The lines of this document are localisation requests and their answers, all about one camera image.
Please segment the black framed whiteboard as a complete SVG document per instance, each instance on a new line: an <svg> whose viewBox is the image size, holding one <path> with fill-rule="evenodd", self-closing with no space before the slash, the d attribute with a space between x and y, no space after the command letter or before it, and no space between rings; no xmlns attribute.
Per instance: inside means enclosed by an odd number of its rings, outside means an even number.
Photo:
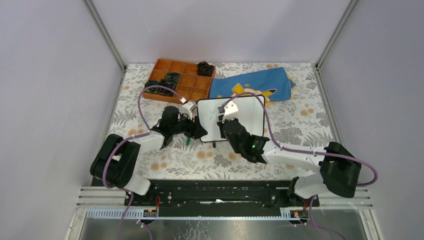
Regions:
<svg viewBox="0 0 424 240"><path fill-rule="evenodd" d="M229 98L210 98L200 99L197 101L197 116L200 125L207 131L207 135L200 138L203 143L222 142L225 141L221 137L217 120L219 116L218 108L221 107ZM236 117L242 126L244 126L250 134L264 135L264 118L265 113L262 105L265 104L265 97L259 96L255 98L252 95L237 97L233 100L237 106L238 112Z"/></svg>

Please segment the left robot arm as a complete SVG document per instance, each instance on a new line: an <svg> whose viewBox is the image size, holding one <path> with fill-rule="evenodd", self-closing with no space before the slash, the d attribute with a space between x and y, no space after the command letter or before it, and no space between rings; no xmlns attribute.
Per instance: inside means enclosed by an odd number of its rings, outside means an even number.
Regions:
<svg viewBox="0 0 424 240"><path fill-rule="evenodd" d="M207 135L195 114L197 107L193 101L180 108L167 106L161 119L146 133L128 138L108 135L90 166L90 174L107 188L136 194L136 199L144 206L152 204L155 192L147 178L135 173L136 162L145 153L166 148L175 135L183 134L191 139Z"/></svg>

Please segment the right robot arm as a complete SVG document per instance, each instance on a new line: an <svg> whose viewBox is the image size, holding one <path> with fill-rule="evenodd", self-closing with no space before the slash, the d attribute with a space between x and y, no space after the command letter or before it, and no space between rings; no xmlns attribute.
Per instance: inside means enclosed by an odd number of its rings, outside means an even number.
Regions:
<svg viewBox="0 0 424 240"><path fill-rule="evenodd" d="M362 165L352 160L349 153L339 155L344 147L330 142L325 147L305 147L290 144L275 145L268 137L250 134L238 119L219 120L217 125L233 151L251 163L286 164L313 173L292 179L287 201L301 205L314 195L332 193L343 198L355 196Z"/></svg>

